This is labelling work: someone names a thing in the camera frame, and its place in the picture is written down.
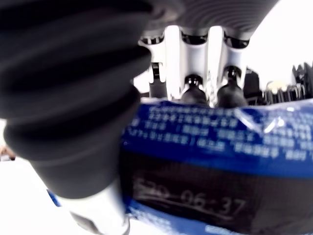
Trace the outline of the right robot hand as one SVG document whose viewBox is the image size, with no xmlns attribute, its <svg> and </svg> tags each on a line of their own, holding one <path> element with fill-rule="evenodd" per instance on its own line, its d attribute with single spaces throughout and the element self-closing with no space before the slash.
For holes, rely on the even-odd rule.
<svg viewBox="0 0 313 235">
<path fill-rule="evenodd" d="M 170 25 L 223 26 L 246 40 L 274 0 L 3 0 L 4 139 L 91 234 L 127 235 L 118 161 L 140 104 L 131 80 L 150 65 L 138 44 Z"/>
</svg>

